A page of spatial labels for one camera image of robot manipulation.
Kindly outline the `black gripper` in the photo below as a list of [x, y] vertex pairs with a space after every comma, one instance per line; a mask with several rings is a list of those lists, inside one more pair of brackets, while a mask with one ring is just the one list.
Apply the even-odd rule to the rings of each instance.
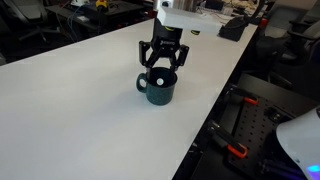
[[182, 30], [163, 26], [158, 18], [154, 20], [151, 42], [139, 42], [139, 62], [150, 76], [152, 67], [159, 58], [169, 58], [169, 73], [174, 74], [186, 62], [189, 47], [180, 44]]

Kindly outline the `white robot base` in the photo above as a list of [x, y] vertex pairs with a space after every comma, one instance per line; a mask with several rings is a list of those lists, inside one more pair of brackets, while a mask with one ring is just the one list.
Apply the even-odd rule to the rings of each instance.
[[320, 106], [279, 124], [276, 137], [308, 180], [320, 180]]

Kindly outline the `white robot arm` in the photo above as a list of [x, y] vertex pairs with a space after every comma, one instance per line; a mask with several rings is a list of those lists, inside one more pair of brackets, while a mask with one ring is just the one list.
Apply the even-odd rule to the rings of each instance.
[[139, 42], [139, 61], [150, 75], [160, 58], [170, 62], [169, 71], [175, 73], [186, 62], [189, 47], [181, 44], [183, 30], [193, 35], [201, 32], [218, 34], [222, 24], [208, 14], [198, 14], [173, 7], [159, 5], [153, 23], [150, 42]]

